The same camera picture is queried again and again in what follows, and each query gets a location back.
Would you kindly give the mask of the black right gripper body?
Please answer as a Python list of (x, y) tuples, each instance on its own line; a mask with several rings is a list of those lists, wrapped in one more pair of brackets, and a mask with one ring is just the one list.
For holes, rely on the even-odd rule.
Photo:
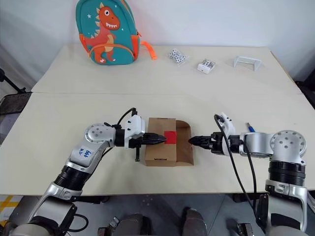
[(225, 138), (221, 132), (211, 134), (212, 149), (214, 154), (229, 154)]

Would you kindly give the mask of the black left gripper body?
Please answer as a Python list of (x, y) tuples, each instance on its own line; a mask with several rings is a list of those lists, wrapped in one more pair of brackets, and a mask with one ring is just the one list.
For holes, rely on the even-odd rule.
[(129, 140), (129, 148), (135, 149), (136, 150), (136, 155), (135, 155), (135, 162), (140, 161), (140, 148), (143, 145), (143, 139), (145, 135), (143, 134), (142, 136), (139, 136), (138, 138), (131, 138)]

